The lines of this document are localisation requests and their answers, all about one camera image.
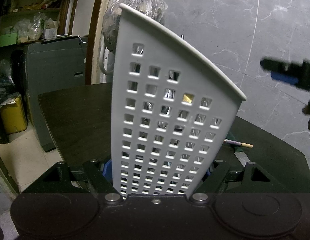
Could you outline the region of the white perforated utensil caddy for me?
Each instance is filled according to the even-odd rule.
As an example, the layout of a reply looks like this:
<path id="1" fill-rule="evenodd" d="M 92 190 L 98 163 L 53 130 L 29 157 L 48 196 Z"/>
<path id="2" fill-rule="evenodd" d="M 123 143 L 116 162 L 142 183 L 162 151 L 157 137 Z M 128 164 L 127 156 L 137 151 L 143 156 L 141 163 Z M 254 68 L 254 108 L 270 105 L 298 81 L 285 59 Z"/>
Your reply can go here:
<path id="1" fill-rule="evenodd" d="M 168 28 L 122 17 L 111 111 L 113 187 L 130 194 L 184 194 L 200 183 L 245 94 Z"/>

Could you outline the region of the yellow bin on floor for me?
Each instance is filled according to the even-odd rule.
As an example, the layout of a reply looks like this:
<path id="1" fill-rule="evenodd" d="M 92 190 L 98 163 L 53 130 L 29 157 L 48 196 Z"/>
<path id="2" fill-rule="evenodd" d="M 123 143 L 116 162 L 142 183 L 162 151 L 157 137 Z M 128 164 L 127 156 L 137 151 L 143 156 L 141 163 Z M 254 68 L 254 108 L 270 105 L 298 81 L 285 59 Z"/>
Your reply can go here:
<path id="1" fill-rule="evenodd" d="M 22 96 L 19 93 L 10 95 L 0 104 L 4 128 L 8 134 L 22 132 L 27 129 Z"/>

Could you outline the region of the dark cabinet box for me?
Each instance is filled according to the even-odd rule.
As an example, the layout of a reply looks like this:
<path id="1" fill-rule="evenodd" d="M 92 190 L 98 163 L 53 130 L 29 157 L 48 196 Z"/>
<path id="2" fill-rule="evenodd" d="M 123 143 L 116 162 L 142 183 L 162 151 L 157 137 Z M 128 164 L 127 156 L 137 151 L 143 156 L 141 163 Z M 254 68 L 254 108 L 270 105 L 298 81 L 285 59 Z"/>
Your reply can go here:
<path id="1" fill-rule="evenodd" d="M 28 44 L 24 47 L 29 113 L 40 146 L 55 148 L 46 126 L 38 96 L 55 90 L 82 86 L 88 38 L 71 36 Z"/>

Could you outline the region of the green box on shelf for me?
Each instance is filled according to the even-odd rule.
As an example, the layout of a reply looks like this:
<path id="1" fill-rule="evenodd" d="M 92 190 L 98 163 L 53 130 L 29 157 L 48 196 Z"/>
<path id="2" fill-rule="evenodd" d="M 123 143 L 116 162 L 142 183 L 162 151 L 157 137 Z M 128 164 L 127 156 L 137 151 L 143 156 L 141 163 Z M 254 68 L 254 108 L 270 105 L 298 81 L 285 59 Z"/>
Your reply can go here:
<path id="1" fill-rule="evenodd" d="M 10 46 L 17 43 L 17 33 L 0 35 L 0 47 Z"/>

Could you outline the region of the clear plastic bag of contents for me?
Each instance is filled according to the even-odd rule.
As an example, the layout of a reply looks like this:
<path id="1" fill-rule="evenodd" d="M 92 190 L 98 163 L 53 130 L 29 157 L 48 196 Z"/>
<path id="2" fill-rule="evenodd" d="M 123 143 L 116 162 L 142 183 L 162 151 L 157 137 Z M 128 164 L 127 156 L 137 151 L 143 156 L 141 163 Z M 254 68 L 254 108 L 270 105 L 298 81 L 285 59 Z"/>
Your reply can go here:
<path id="1" fill-rule="evenodd" d="M 102 32 L 106 48 L 114 53 L 116 43 L 124 42 L 125 30 L 120 23 L 122 17 L 137 25 L 147 22 L 159 25 L 164 23 L 167 8 L 163 0 L 116 0 L 103 16 Z"/>

